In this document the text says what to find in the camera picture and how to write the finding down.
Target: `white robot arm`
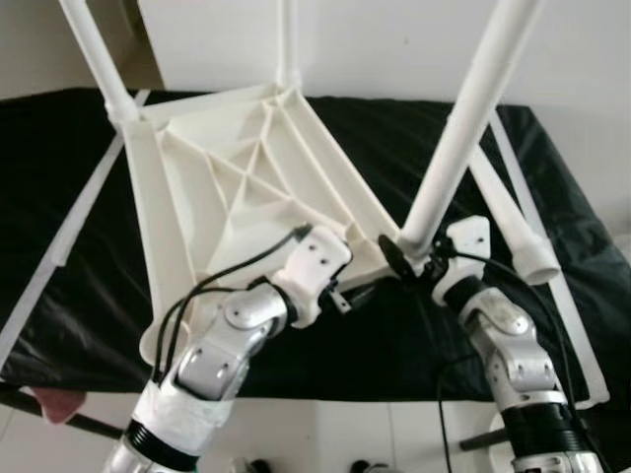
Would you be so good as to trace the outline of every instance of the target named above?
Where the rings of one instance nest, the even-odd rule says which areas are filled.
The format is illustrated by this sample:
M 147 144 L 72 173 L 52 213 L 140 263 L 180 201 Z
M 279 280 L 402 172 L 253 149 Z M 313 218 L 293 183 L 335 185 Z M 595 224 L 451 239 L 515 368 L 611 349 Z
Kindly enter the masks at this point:
M 208 330 L 184 348 L 160 382 L 147 384 L 105 473 L 193 471 L 230 414 L 249 358 L 288 323 L 311 325 L 319 298 L 334 289 L 351 258 L 333 231 L 314 227 L 270 280 L 226 296 Z
M 458 314 L 484 364 L 515 453 L 515 472 L 602 472 L 554 364 L 537 342 L 532 318 L 482 281 L 491 249 L 488 221 L 476 216 L 450 225 L 435 241 L 422 269 L 412 268 L 386 237 L 380 237 L 380 246 L 401 278 L 420 274 L 434 302 Z

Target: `white pole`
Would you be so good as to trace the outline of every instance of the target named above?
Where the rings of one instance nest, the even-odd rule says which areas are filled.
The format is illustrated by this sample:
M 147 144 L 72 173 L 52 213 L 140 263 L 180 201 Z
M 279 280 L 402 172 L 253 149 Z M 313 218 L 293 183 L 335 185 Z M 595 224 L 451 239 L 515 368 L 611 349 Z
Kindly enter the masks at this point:
M 561 269 L 550 242 L 532 230 L 479 146 L 473 151 L 469 169 L 513 253 L 515 270 L 531 285 L 550 281 Z
M 59 0 L 68 24 L 105 98 L 112 123 L 137 120 L 138 107 L 127 94 L 86 0 Z
M 543 1 L 501 0 L 495 8 L 401 229 L 398 243 L 410 259 L 421 259 L 430 248 Z
M 301 86 L 298 67 L 298 5 L 296 0 L 278 0 L 278 65 L 276 81 L 285 89 Z

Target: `white tile floor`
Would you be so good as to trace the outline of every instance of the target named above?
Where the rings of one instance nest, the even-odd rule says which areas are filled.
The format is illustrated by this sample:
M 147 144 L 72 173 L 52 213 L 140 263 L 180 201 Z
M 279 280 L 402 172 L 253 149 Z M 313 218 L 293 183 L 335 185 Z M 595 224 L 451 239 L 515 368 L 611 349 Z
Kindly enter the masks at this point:
M 136 395 L 91 394 L 82 412 L 124 426 Z M 457 451 L 456 441 L 486 432 L 495 408 L 446 403 L 456 472 L 491 471 L 485 451 Z M 3 472 L 101 472 L 113 441 L 0 407 Z M 347 473 L 356 459 L 384 461 L 405 473 L 444 472 L 436 403 L 342 403 L 276 399 L 237 401 L 200 461 L 222 473 L 231 457 L 266 458 L 274 473 Z

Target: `black fabric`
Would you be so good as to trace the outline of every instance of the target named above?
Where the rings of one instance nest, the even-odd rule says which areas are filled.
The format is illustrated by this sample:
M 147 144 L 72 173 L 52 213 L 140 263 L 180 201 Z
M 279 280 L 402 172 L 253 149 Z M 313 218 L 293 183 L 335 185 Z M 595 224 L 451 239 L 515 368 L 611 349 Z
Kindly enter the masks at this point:
M 189 95 L 153 93 L 149 102 Z M 320 98 L 310 103 L 398 224 L 402 224 L 450 112 L 448 103 Z M 629 406 L 631 271 L 612 245 L 579 186 L 526 107 L 500 109 L 526 181 L 548 229 L 611 392 L 610 407 Z M 97 91 L 70 90 L 0 104 L 0 231 L 4 323 L 36 265 L 102 157 L 113 131 Z M 482 146 L 503 180 L 497 146 Z M 445 224 L 489 216 L 467 174 Z M 510 253 L 492 225 L 493 255 Z M 499 286 L 532 314 L 539 339 L 559 364 L 559 346 L 541 309 L 523 288 L 489 270 Z M 547 290 L 542 294 L 550 301 Z M 472 351 L 455 316 L 435 307 L 420 287 L 393 279 L 348 295 L 345 316 L 327 309 L 305 330 L 285 330 L 252 360 L 244 396 L 337 400 L 433 399 L 435 376 Z M 151 305 L 136 213 L 124 156 L 68 259 L 40 298 L 2 377 L 32 386 L 140 390 L 149 375 L 138 341 Z M 576 358 L 570 365 L 578 397 L 586 396 Z M 447 398 L 489 400 L 479 363 L 447 379 Z

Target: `stool leg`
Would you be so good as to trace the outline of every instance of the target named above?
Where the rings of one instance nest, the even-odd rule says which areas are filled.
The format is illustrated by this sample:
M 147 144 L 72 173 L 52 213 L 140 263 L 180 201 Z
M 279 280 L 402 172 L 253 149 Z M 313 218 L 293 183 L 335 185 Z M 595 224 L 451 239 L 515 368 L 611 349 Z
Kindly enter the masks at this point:
M 481 436 L 472 437 L 459 443 L 462 451 L 477 450 L 478 448 L 486 448 L 487 446 L 496 445 L 508 441 L 509 437 L 505 429 L 482 434 Z
M 0 404 L 28 414 L 33 414 L 34 416 L 42 417 L 41 406 L 37 400 L 34 397 L 18 390 L 6 388 L 0 389 Z M 122 436 L 122 429 L 97 421 L 96 419 L 92 419 L 90 417 L 82 416 L 81 414 L 75 414 L 68 422 L 66 422 L 66 425 L 84 432 L 90 432 L 92 434 L 97 434 L 98 436 L 107 437 L 109 439 L 118 440 L 120 439 L 120 436 Z

